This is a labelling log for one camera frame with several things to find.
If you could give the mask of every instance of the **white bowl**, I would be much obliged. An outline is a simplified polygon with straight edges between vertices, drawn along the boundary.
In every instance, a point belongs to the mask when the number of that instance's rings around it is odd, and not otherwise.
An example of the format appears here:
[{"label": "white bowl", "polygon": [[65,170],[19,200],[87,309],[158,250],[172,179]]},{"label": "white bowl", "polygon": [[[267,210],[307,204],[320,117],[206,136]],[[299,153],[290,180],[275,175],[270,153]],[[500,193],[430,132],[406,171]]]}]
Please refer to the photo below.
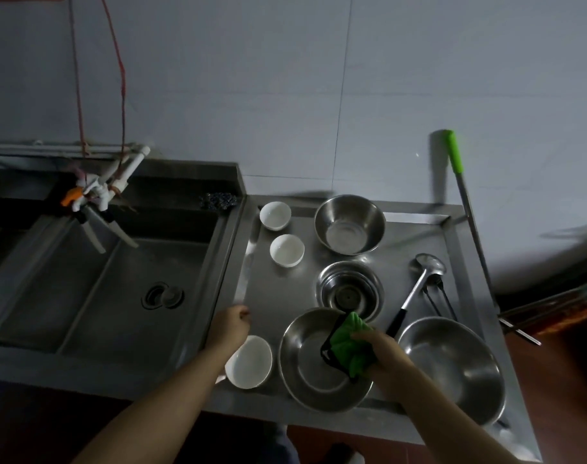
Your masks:
[{"label": "white bowl", "polygon": [[235,387],[252,389],[263,384],[272,371],[272,349],[261,337],[249,335],[228,359],[225,374]]},{"label": "white bowl", "polygon": [[293,267],[304,257],[304,243],[298,236],[283,234],[272,241],[270,256],[283,267]]},{"label": "white bowl", "polygon": [[272,231],[280,231],[289,224],[291,209],[284,202],[270,202],[259,212],[263,226]]}]

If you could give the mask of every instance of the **drain strainer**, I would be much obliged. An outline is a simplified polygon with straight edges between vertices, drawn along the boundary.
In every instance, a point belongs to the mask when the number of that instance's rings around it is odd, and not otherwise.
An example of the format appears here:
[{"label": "drain strainer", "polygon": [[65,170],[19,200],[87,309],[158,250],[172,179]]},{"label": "drain strainer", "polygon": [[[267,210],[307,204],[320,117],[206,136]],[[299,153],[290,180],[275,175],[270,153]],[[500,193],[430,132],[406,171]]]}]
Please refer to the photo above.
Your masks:
[{"label": "drain strainer", "polygon": [[145,309],[158,309],[164,306],[175,309],[184,301],[184,290],[179,286],[168,286],[163,281],[154,283],[141,298],[141,305]]},{"label": "drain strainer", "polygon": [[317,301],[343,312],[356,312],[371,320],[383,303],[383,288],[375,274],[358,262],[328,265],[319,275]]}]

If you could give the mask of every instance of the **green rag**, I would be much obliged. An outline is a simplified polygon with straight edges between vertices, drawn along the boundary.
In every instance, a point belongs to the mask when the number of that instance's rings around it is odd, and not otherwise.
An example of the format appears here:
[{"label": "green rag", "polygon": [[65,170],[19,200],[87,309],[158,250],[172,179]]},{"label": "green rag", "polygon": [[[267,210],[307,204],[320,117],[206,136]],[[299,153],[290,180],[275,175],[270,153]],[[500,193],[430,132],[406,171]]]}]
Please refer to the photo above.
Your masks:
[{"label": "green rag", "polygon": [[370,343],[353,340],[351,332],[371,330],[358,314],[350,312],[347,318],[330,337],[331,350],[342,367],[349,370],[349,376],[355,378],[377,361]]}]

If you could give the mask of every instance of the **red string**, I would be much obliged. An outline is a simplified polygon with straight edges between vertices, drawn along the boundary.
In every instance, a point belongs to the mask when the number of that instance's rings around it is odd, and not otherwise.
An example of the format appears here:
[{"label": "red string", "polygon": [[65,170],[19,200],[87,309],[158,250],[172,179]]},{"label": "red string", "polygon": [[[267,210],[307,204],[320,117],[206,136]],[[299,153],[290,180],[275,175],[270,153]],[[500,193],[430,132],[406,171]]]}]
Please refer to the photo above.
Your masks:
[{"label": "red string", "polygon": [[119,178],[121,163],[125,156],[124,146],[126,144],[126,69],[124,68],[124,63],[121,61],[121,55],[119,54],[119,45],[117,44],[117,38],[115,37],[115,30],[113,29],[113,21],[111,20],[111,13],[109,13],[107,1],[101,1],[102,6],[104,7],[104,12],[107,15],[107,21],[109,21],[109,29],[111,30],[111,37],[113,39],[113,46],[115,47],[115,55],[117,56],[117,63],[119,66],[119,75],[121,76],[121,151],[119,152],[119,164],[116,172],[116,177]]},{"label": "red string", "polygon": [[79,83],[79,60],[76,54],[76,34],[74,32],[74,8],[72,0],[68,0],[68,16],[70,17],[70,36],[72,38],[72,59],[74,62],[74,85],[76,87],[76,108],[79,116],[79,136],[81,139],[81,155],[85,158],[88,155],[85,142],[85,131],[83,129],[83,110],[81,108],[81,86]]}]

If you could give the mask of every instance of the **metal ladle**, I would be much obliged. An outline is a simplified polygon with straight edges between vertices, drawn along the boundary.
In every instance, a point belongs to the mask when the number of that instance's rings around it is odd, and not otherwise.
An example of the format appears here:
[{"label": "metal ladle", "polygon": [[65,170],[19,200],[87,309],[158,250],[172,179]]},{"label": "metal ladle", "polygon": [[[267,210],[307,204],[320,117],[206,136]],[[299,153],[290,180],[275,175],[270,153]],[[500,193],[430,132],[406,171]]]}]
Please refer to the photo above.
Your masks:
[{"label": "metal ladle", "polygon": [[401,325],[405,320],[407,307],[412,302],[413,297],[420,292],[427,279],[431,275],[444,275],[446,273],[446,266],[444,265],[444,262],[430,254],[418,254],[416,256],[416,262],[419,263],[422,267],[422,273],[420,274],[420,278],[416,284],[413,286],[412,292],[409,294],[409,296],[407,296],[405,302],[401,306],[401,309],[398,310],[398,314],[390,324],[390,327],[388,327],[388,330],[385,331],[386,334],[391,337],[397,335],[398,330],[401,328]]}]

